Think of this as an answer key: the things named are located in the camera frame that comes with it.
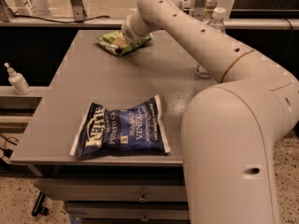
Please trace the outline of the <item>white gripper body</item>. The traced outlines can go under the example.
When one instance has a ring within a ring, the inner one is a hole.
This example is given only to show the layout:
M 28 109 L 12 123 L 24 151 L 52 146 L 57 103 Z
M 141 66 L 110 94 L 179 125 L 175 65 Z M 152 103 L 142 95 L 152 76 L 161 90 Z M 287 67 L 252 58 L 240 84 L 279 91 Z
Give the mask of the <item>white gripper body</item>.
M 149 35 L 153 27 L 139 13 L 128 16 L 121 26 L 121 32 L 130 43 L 139 42 Z

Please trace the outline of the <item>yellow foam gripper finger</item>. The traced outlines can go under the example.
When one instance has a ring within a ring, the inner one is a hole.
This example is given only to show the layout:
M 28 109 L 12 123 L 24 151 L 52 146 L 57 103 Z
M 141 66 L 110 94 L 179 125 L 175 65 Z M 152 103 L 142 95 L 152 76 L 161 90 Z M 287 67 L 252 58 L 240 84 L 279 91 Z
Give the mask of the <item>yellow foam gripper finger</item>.
M 117 35 L 113 41 L 113 44 L 119 49 L 124 49 L 129 45 L 129 42 L 122 35 Z

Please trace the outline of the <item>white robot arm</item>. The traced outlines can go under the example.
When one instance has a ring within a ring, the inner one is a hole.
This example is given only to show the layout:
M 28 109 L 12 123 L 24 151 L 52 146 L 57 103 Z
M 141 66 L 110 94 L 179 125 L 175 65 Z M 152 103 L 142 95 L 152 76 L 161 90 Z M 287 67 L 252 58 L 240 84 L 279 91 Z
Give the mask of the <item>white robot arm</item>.
M 137 0 L 121 26 L 137 42 L 168 32 L 216 80 L 181 122 L 192 224 L 280 224 L 274 145 L 299 120 L 299 82 L 261 52 L 187 15 L 180 0 Z

